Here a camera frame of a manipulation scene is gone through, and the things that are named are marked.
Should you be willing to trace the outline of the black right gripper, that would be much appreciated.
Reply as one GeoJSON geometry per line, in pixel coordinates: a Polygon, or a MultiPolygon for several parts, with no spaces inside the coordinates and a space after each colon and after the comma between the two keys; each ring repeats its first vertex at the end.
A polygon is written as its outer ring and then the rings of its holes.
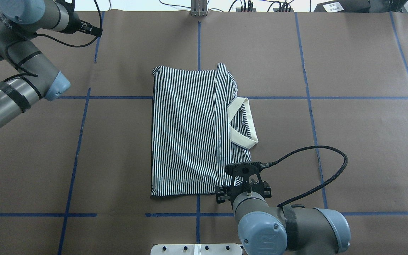
{"type": "Polygon", "coordinates": [[[225,173],[230,176],[230,183],[215,187],[216,203],[235,201],[243,192],[258,193],[262,198],[271,198],[271,186],[263,181],[260,173],[263,169],[272,166],[272,163],[249,161],[231,163],[225,166],[225,173]]]}

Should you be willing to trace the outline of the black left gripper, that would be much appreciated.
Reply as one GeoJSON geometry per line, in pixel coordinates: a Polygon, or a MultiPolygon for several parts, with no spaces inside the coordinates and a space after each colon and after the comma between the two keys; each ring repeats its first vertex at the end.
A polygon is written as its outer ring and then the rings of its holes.
{"type": "Polygon", "coordinates": [[[59,20],[55,26],[56,31],[63,34],[73,34],[79,31],[97,38],[102,37],[103,29],[101,27],[93,26],[89,22],[80,19],[75,11],[74,0],[70,3],[65,0],[56,0],[55,4],[59,10],[59,20]]]}

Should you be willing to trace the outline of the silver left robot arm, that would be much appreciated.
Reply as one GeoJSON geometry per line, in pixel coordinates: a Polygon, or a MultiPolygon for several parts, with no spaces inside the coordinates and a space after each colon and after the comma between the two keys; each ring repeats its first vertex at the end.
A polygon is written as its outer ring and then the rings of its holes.
{"type": "Polygon", "coordinates": [[[100,10],[98,15],[99,26],[94,26],[79,17],[74,0],[0,0],[0,61],[7,61],[17,71],[0,81],[0,128],[38,101],[57,99],[71,86],[32,42],[37,37],[52,39],[38,30],[79,31],[96,41],[103,33],[100,10]]]}

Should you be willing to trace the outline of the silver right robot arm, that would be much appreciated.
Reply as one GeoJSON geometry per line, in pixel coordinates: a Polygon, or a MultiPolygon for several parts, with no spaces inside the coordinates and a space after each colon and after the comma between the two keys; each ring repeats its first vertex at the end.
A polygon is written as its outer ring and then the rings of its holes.
{"type": "Polygon", "coordinates": [[[350,247],[348,221],[337,210],[306,208],[290,202],[271,207],[271,187],[258,161],[225,166],[229,184],[215,188],[218,204],[230,201],[240,242],[248,255],[335,255],[350,247]]]}

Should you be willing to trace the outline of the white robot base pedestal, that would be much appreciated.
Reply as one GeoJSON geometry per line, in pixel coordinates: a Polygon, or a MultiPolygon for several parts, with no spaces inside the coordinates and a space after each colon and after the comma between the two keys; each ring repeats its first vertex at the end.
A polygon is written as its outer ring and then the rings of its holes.
{"type": "Polygon", "coordinates": [[[235,243],[160,244],[154,245],[151,255],[243,255],[244,249],[235,243]]]}

